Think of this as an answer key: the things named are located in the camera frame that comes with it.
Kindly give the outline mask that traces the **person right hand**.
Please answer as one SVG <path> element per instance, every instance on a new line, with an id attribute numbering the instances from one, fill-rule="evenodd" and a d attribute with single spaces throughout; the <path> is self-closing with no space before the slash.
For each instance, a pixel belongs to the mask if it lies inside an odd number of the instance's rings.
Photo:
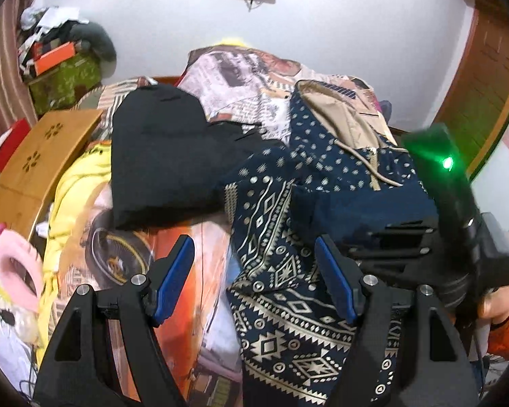
<path id="1" fill-rule="evenodd" d="M 486 294 L 478 305 L 477 314 L 491 324 L 504 324 L 509 319 L 509 285 Z"/>

